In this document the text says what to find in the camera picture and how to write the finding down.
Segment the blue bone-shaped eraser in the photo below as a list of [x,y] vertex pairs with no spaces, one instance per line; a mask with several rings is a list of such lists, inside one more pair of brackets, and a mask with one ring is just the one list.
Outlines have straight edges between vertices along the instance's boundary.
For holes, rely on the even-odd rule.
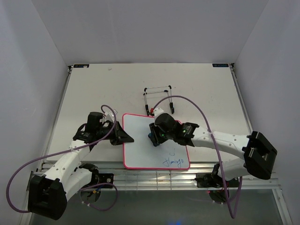
[[148,134],[148,138],[151,140],[152,144],[153,144],[155,147],[157,147],[157,146],[160,145],[159,142],[158,142],[158,140],[157,140],[157,138],[156,138],[156,136],[153,135],[152,133],[149,133],[149,134]]

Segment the pink-framed whiteboard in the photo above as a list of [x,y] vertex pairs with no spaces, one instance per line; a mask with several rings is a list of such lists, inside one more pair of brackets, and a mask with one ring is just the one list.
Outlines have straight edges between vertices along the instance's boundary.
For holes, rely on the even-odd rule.
[[190,168],[188,150],[171,140],[155,147],[148,134],[153,117],[126,113],[123,129],[134,142],[123,144],[123,164],[134,170],[187,170]]

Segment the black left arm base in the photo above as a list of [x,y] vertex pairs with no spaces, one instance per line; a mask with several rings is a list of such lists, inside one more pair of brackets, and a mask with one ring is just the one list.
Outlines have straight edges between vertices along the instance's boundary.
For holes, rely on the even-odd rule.
[[100,173],[98,167],[94,164],[84,163],[79,166],[80,169],[86,169],[91,172],[91,181],[86,183],[83,188],[90,187],[92,185],[100,183],[111,183],[113,184],[114,174],[113,173]]

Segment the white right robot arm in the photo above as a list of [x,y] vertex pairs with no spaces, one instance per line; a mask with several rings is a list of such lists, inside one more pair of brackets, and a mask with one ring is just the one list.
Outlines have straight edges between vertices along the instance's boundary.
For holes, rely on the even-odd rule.
[[250,135],[211,133],[194,123],[179,123],[165,112],[155,116],[149,127],[148,137],[154,146],[172,140],[182,146],[215,149],[236,156],[235,160],[221,163],[212,174],[212,182],[217,186],[240,176],[252,175],[261,180],[271,178],[278,152],[260,132],[254,131]]

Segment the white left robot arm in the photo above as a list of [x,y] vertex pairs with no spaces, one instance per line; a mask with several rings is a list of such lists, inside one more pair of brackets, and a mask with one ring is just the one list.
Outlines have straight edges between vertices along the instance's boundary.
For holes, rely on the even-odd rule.
[[116,114],[115,110],[89,113],[87,123],[74,135],[70,151],[43,175],[35,175],[30,180],[29,212],[57,220],[63,215],[68,200],[81,188],[92,188],[102,181],[104,186],[110,185],[95,165],[82,163],[82,160],[101,140],[109,140],[114,146],[134,142],[116,120]]

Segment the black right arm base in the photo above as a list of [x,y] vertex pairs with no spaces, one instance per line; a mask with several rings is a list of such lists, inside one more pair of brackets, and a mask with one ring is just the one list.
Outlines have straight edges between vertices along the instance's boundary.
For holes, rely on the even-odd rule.
[[195,176],[198,188],[217,188],[218,190],[209,191],[209,196],[217,203],[226,203],[225,187],[222,177],[218,176],[220,165],[214,165],[211,173],[197,173]]

